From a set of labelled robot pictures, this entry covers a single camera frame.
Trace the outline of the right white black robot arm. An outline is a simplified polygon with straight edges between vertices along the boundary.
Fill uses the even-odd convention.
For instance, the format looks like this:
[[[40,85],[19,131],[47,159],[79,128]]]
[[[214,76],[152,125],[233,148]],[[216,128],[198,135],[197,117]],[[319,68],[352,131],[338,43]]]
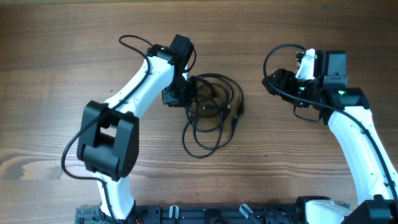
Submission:
[[[397,171],[379,139],[364,91],[348,87],[346,52],[297,48],[297,71],[265,73],[262,84],[294,108],[318,110],[318,120],[343,151],[358,199],[350,210],[328,197],[299,197],[299,222],[397,223]]]

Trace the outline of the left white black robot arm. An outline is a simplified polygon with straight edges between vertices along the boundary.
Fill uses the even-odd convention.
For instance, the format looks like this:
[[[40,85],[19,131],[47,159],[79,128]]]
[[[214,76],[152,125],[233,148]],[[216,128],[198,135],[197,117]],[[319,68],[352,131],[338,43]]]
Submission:
[[[195,81],[187,64],[195,54],[194,44],[182,35],[169,46],[152,44],[139,71],[119,92],[85,106],[76,156],[97,182],[101,204],[78,208],[76,223],[138,222],[129,174],[139,154],[139,121],[157,95],[169,107],[192,102]]]

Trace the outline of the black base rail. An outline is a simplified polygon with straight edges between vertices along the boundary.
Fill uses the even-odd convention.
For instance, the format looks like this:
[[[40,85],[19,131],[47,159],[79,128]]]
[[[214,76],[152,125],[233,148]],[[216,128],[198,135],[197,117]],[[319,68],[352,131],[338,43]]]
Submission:
[[[119,223],[305,223],[303,212],[296,204],[252,206],[250,217],[245,217],[238,206],[219,207],[160,207],[136,206],[131,215]]]

